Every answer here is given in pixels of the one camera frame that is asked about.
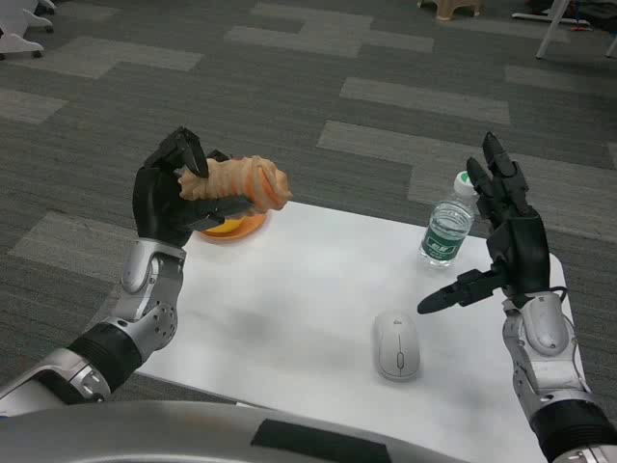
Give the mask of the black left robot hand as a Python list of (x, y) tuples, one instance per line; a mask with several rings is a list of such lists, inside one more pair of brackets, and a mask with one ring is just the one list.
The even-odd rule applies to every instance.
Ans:
[(198, 180), (212, 180), (211, 160), (219, 165), (229, 157), (218, 150), (203, 152), (200, 138), (181, 126), (169, 134), (157, 150), (137, 171), (132, 207), (141, 238), (184, 246), (193, 232), (203, 232), (222, 225), (227, 218), (248, 214), (253, 203), (246, 196), (216, 194), (207, 199), (185, 199), (180, 196), (183, 174)]

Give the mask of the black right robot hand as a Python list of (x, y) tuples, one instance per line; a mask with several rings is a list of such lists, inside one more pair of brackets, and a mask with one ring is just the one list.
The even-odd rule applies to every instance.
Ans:
[(523, 171), (492, 132), (486, 133), (482, 149), (488, 168), (471, 157), (467, 172), (478, 194), (480, 216), (491, 224), (487, 239), (491, 269), (459, 275), (455, 283), (425, 297), (417, 306), (420, 314), (465, 307), (491, 297), (498, 288), (518, 301), (550, 288), (547, 235), (540, 214), (526, 200)]

